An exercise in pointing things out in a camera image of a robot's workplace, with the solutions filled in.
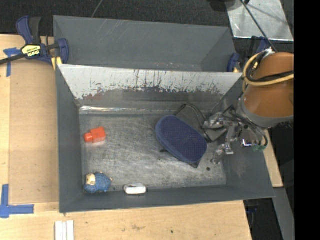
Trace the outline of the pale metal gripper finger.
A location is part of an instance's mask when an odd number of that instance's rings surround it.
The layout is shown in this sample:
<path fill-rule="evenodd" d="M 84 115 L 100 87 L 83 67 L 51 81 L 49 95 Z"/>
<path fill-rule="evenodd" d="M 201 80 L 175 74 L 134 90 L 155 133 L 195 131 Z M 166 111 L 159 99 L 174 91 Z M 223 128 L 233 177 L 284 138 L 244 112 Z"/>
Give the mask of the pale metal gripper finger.
<path fill-rule="evenodd" d="M 218 130 L 223 127 L 222 123 L 222 113 L 217 112 L 209 116 L 204 123 L 202 124 L 203 129 L 205 130 Z"/>
<path fill-rule="evenodd" d="M 230 144 L 221 144 L 215 149 L 213 153 L 213 157 L 210 161 L 211 163 L 217 165 L 221 163 L 221 161 L 225 156 L 230 156 L 233 154 L 234 154 L 234 151 Z"/>

